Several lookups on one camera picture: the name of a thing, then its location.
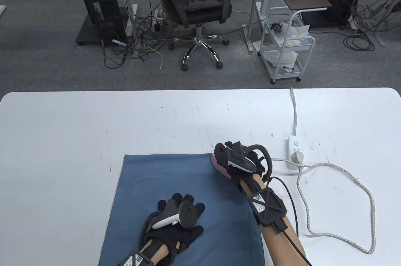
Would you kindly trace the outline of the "person's right hand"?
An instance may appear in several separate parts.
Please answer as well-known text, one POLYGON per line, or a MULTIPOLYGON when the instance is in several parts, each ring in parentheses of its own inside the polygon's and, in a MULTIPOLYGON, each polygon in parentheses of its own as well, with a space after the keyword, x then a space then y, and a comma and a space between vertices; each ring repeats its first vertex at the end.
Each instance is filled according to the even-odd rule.
POLYGON ((267 162, 267 170, 270 170, 271 160, 264 155, 258 157, 253 150, 238 152, 226 148, 226 151, 228 162, 225 170, 239 189, 252 195, 266 188, 262 179, 266 168, 262 165, 262 161, 267 162))

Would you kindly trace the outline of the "person's left hand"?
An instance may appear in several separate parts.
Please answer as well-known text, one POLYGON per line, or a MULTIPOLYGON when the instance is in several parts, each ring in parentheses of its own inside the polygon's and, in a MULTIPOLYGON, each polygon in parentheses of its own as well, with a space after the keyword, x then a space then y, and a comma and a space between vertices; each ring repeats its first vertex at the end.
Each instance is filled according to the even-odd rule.
POLYGON ((143 225, 139 238, 142 253, 154 265, 171 265, 204 232, 196 222, 206 207, 194 204, 192 195, 175 193, 170 199, 160 200, 158 209, 143 225))

